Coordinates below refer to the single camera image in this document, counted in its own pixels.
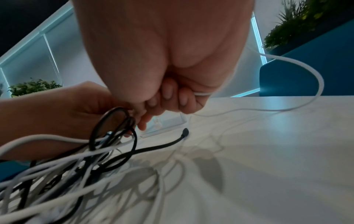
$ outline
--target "fingernail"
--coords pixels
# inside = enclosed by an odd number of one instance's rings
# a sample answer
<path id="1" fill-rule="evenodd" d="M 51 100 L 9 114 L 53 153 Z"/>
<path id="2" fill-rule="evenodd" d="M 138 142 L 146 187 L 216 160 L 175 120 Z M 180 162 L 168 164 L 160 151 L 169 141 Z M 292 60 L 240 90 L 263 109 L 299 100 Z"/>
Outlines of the fingernail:
<path id="1" fill-rule="evenodd" d="M 157 105 L 156 96 L 154 96 L 153 98 L 151 98 L 150 100 L 148 100 L 148 101 L 147 101 L 147 104 L 149 105 L 149 107 L 156 107 L 156 105 Z"/>
<path id="2" fill-rule="evenodd" d="M 173 95 L 173 86 L 169 85 L 169 84 L 164 84 L 162 85 L 162 97 L 165 100 L 169 100 L 172 98 Z"/>
<path id="3" fill-rule="evenodd" d="M 180 100 L 180 104 L 182 106 L 185 106 L 188 103 L 188 97 L 186 95 L 184 95 L 184 94 L 180 94 L 179 95 L 179 100 Z"/>

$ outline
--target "table surface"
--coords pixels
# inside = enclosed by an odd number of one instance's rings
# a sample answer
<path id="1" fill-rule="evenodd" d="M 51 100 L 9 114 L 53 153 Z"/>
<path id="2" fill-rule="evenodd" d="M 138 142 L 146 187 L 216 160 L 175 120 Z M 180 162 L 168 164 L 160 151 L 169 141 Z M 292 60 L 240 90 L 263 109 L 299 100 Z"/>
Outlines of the table surface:
<path id="1" fill-rule="evenodd" d="M 198 114 L 287 108 L 310 99 L 216 98 Z M 354 223 L 354 97 L 320 97 L 282 113 L 190 116 L 188 129 L 185 141 L 127 164 L 153 166 L 163 175 L 159 223 Z M 138 148 L 173 141 L 181 132 L 141 139 Z M 76 223 L 143 223 L 155 180 L 140 172 L 111 184 L 105 190 L 115 190 L 93 197 Z"/>

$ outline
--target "planter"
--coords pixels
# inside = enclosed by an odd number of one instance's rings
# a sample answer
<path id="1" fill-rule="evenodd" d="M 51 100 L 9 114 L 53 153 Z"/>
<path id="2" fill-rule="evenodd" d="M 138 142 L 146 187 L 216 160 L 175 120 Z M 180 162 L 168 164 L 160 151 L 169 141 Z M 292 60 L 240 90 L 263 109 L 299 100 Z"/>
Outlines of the planter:
<path id="1" fill-rule="evenodd" d="M 348 8 L 338 16 L 334 16 L 319 24 L 314 31 L 304 33 L 295 39 L 291 40 L 286 45 L 280 45 L 269 51 L 269 54 L 281 56 L 284 55 L 299 46 L 316 39 L 317 37 L 349 22 L 354 19 L 354 7 Z"/>

